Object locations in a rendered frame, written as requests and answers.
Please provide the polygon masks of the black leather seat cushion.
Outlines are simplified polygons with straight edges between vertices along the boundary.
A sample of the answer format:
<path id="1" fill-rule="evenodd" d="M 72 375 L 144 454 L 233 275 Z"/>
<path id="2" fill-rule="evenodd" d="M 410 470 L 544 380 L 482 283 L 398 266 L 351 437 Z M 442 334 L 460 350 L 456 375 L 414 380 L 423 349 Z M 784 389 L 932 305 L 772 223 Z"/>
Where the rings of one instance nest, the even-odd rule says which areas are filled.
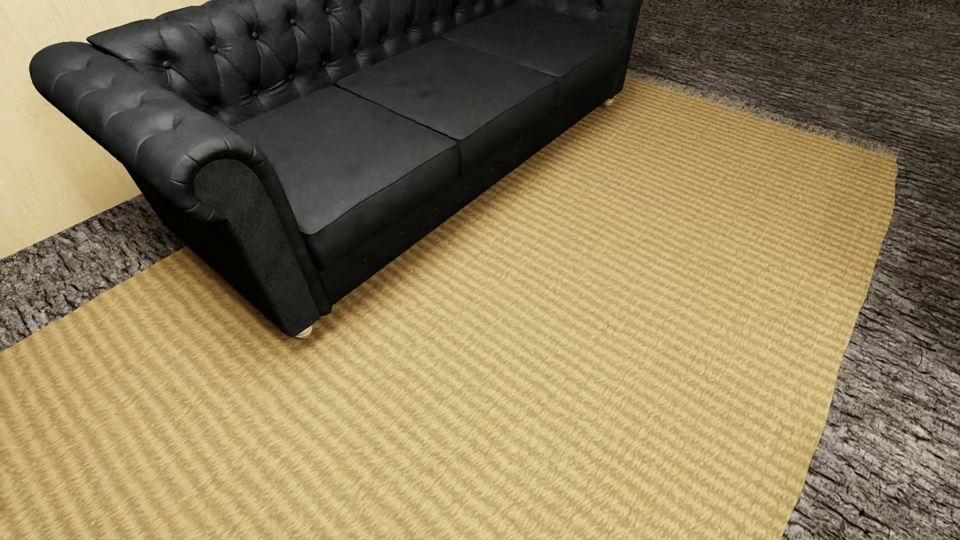
<path id="1" fill-rule="evenodd" d="M 557 105 L 615 97 L 627 68 L 627 37 L 601 23 L 546 8 L 510 6 L 442 36 L 557 80 Z"/>
<path id="2" fill-rule="evenodd" d="M 338 86 L 457 141 L 462 174 L 544 121 L 559 91 L 554 77 L 445 39 L 379 61 Z"/>
<path id="3" fill-rule="evenodd" d="M 319 270 L 413 214 L 459 172 L 454 140 L 337 87 L 236 129 L 269 160 Z"/>

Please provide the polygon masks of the black tufted leather sofa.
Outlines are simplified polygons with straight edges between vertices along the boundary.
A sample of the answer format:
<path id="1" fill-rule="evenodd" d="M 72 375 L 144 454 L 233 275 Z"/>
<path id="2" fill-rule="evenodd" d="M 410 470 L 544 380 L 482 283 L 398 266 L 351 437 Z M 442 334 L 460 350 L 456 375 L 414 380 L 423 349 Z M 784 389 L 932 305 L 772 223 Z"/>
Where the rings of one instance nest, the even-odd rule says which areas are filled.
<path id="1" fill-rule="evenodd" d="M 335 303 L 611 104 L 625 79 L 610 99 L 556 103 L 466 174 L 451 138 L 460 156 L 453 182 L 326 270 L 274 167 L 237 125 L 327 88 L 355 94 L 338 82 L 510 7 L 622 32 L 627 72 L 642 0 L 210 0 L 50 45 L 31 59 L 30 79 L 126 168 L 164 225 L 273 325 L 305 338 Z"/>

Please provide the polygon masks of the tan woven rug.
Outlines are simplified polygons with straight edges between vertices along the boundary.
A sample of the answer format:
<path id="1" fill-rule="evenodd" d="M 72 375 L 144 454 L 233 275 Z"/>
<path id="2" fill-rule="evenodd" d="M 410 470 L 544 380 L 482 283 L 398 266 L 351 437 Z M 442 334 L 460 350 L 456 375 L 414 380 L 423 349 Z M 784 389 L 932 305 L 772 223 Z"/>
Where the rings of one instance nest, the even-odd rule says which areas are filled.
<path id="1" fill-rule="evenodd" d="M 0 540 L 780 540 L 896 176 L 631 80 L 306 339 L 177 251 L 0 352 Z"/>

